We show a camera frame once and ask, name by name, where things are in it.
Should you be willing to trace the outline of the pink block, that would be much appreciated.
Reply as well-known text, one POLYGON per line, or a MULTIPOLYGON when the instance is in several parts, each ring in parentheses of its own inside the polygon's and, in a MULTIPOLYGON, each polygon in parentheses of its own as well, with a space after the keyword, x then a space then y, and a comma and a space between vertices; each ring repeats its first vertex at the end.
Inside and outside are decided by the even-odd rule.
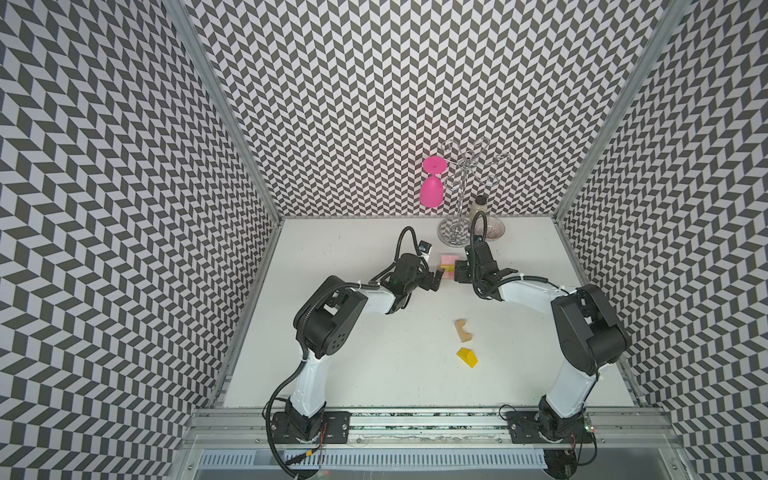
POLYGON ((443 266, 454 266, 459 259, 458 255, 443 254, 440 258, 440 264, 443 266))

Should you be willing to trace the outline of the natural wood arch block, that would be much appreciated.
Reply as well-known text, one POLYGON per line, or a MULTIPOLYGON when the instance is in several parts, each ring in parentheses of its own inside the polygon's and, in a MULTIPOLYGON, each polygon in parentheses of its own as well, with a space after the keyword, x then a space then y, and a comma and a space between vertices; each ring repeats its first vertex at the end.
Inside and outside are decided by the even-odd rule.
POLYGON ((458 319, 454 322, 457 335, 462 343, 470 342, 473 339, 473 334, 465 329, 466 323, 465 319, 458 319))

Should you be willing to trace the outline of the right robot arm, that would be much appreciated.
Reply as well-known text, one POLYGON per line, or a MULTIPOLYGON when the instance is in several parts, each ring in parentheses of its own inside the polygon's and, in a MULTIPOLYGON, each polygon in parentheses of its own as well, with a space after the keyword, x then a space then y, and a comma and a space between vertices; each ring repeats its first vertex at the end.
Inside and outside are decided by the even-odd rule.
POLYGON ((470 284, 486 301, 515 303, 553 321, 563 363, 538 410, 509 412, 505 421, 512 441, 559 444, 580 441, 586 427, 587 399, 605 366, 618 362, 631 345, 623 323, 606 294, 593 284, 567 289, 546 277, 501 269, 487 242, 487 215, 470 221, 466 258, 456 262, 455 280, 470 284))

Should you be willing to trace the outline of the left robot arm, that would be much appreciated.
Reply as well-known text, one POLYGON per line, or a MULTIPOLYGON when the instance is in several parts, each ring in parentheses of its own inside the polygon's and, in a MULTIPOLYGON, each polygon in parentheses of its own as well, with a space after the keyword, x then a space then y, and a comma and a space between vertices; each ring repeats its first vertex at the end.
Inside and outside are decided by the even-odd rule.
POLYGON ((330 357, 345 345, 361 316, 392 315, 407 308, 415 290, 439 289, 443 271, 429 269, 431 251, 432 245, 406 226, 392 263, 369 282, 330 275, 304 303, 293 320, 300 364, 263 408, 272 443, 320 443, 341 429, 341 420, 349 415, 329 411, 325 394, 330 357))

